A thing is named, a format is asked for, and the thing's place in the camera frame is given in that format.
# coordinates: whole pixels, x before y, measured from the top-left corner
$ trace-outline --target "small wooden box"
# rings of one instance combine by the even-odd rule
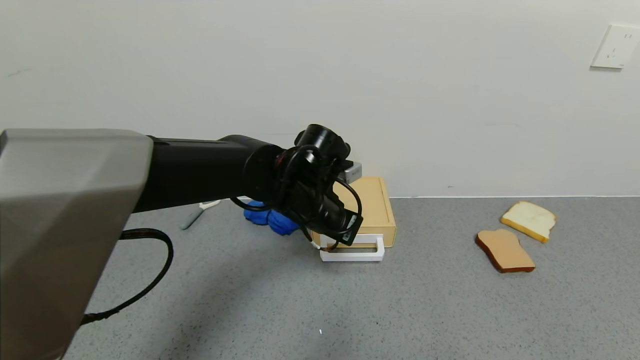
[[[385,182],[381,177],[362,177],[351,187],[358,193],[362,201],[362,225],[358,234],[382,234],[385,247],[392,247],[396,240],[396,220],[391,210],[391,203],[387,195]],[[344,207],[351,211],[358,211],[356,199],[339,183],[335,183],[333,191],[338,195]],[[320,244],[320,234],[312,233],[316,244]],[[354,247],[376,247],[375,243],[354,243]]]

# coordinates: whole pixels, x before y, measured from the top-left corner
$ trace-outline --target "bread slice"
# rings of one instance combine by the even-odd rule
[[[531,202],[518,201],[502,216],[500,222],[546,243],[551,229],[556,225],[556,216]]]
[[[536,268],[511,231],[481,231],[476,237],[476,244],[484,250],[499,272],[532,272]]]

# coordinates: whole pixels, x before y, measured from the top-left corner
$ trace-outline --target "blue cloth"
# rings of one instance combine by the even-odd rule
[[[249,202],[251,206],[263,206],[264,204],[259,201],[251,201]],[[267,225],[274,232],[280,235],[290,235],[295,230],[299,228],[298,224],[293,222],[290,218],[287,218],[283,214],[275,211],[275,210],[265,210],[265,211],[251,211],[245,210],[244,217],[257,225]]]
[[[259,202],[259,201],[251,201],[249,202],[249,205],[251,206],[263,206],[264,204]],[[265,211],[251,211],[251,210],[245,210],[244,211],[244,217],[253,222],[254,224],[258,224],[258,225],[266,225],[267,224],[267,219],[269,218],[269,212],[271,212],[271,210],[265,210]]]
[[[271,210],[268,221],[271,230],[280,235],[290,235],[299,228],[298,224],[275,210]]]

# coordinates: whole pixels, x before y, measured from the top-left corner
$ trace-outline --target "electrical outlet faceplate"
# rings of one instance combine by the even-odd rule
[[[609,25],[591,66],[622,69],[640,41],[640,28]]]

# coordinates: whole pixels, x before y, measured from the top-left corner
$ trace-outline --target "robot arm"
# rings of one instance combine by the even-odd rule
[[[249,196],[351,245],[362,223],[333,193],[359,167],[349,145],[309,125],[295,146],[241,135],[158,139],[116,130],[7,130],[0,136],[3,359],[64,353],[129,215]]]

